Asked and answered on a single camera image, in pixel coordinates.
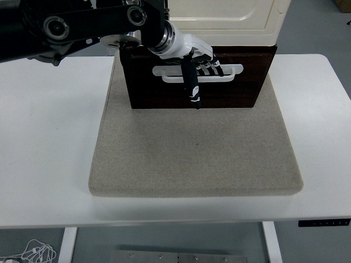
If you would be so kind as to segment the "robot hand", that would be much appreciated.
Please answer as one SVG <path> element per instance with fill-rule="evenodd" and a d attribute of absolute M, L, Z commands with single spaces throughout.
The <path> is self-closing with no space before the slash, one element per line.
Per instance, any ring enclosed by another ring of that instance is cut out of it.
<path fill-rule="evenodd" d="M 194 108 L 201 108 L 197 75 L 204 66 L 210 76 L 223 77 L 223 69 L 213 49 L 203 40 L 183 34 L 172 24 L 166 24 L 160 43 L 150 49 L 165 62 L 180 65 L 184 88 Z"/>

